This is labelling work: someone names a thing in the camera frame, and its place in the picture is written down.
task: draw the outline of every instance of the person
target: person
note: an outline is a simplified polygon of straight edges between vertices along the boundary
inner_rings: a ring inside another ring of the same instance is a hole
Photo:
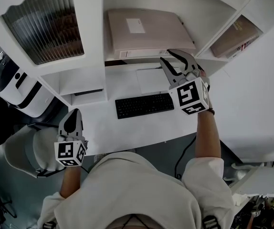
[[[60,192],[43,201],[38,228],[229,229],[234,204],[223,167],[214,112],[203,111],[181,181],[132,152],[105,156],[82,186],[81,168],[68,167]]]

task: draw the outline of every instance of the wall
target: wall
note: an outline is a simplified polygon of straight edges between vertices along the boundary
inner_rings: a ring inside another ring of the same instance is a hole
[[[243,161],[274,160],[274,27],[211,76],[220,139]]]

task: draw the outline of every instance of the black cable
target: black cable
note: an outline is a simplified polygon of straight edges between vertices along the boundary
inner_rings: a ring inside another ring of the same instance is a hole
[[[86,170],[83,166],[81,166],[81,168],[89,174],[88,170]]]
[[[177,166],[179,165],[181,159],[184,157],[185,155],[185,152],[187,151],[187,149],[194,143],[194,141],[196,140],[196,135],[195,137],[193,138],[193,140],[191,141],[191,143],[189,143],[189,145],[184,149],[183,153],[181,154],[180,158],[178,159],[176,165],[175,165],[175,168],[174,168],[174,177],[176,179],[181,179],[181,174],[177,174]]]

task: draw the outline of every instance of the wrist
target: wrist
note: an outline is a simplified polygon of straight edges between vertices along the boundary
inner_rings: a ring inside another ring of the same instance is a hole
[[[76,173],[76,172],[80,172],[80,171],[81,171],[80,166],[66,167],[65,173]]]
[[[213,112],[214,112],[214,110],[212,110],[212,111],[205,110],[205,111],[199,112],[198,116],[211,116],[211,115],[214,115]]]

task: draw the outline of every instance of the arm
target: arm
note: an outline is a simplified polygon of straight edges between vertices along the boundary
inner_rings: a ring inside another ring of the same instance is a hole
[[[81,182],[81,167],[67,167],[65,170],[60,195],[68,198],[74,192],[79,190]]]
[[[234,218],[234,204],[231,190],[222,179],[220,139],[209,111],[198,114],[195,156],[187,163],[182,182],[196,198],[202,218],[215,216],[221,229],[228,229]]]
[[[198,114],[198,129],[195,157],[221,157],[221,145],[213,113],[203,111]]]
[[[253,214],[251,215],[251,218],[247,224],[246,229],[252,229],[253,228]]]

